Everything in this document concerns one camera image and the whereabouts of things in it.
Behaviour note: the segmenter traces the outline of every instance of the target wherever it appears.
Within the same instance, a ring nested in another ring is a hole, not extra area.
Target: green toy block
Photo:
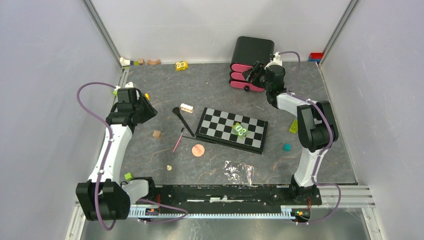
[[[290,144],[284,144],[284,151],[290,151],[292,149],[292,146]]]
[[[131,174],[131,172],[125,174],[125,180],[130,181],[131,179],[133,179],[133,175]]]
[[[290,133],[295,134],[298,132],[298,120],[295,119],[288,130]]]

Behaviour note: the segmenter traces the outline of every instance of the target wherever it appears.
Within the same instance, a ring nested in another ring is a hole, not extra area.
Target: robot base
[[[156,202],[159,198],[161,204],[185,209],[190,214],[278,214],[281,206],[308,205],[308,196],[293,200],[288,185],[161,185],[151,190],[144,199]],[[321,205],[319,189],[315,193],[311,204]],[[160,213],[180,212],[161,207]]]

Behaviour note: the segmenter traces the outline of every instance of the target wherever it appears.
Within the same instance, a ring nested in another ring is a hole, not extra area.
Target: yellow toy block
[[[295,134],[295,133],[298,132],[298,120],[297,119],[295,119],[293,121],[293,123],[291,124],[291,127],[290,127],[290,129],[288,131],[290,133],[293,133],[293,134]]]
[[[175,63],[175,70],[181,71],[189,68],[189,64],[186,61],[179,61]]]

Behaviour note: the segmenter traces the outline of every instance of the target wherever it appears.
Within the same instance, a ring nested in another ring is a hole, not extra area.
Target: white lego brick
[[[127,59],[125,59],[125,58],[123,58],[123,57],[121,57],[121,58],[119,59],[119,62],[120,62],[120,65],[121,65],[122,67],[131,65],[131,60],[127,60]]]
[[[184,104],[184,103],[181,103],[181,106],[179,106],[180,108],[181,108],[181,110],[183,110],[183,111],[186,111],[186,112],[189,112],[189,113],[193,113],[193,111],[195,110],[194,108],[193,108],[193,106],[190,106],[190,105],[187,105],[187,104]]]

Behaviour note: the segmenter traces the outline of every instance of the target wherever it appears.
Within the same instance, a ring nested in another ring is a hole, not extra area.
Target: red lego brick
[[[322,52],[311,52],[309,54],[309,60],[321,60],[323,58]]]

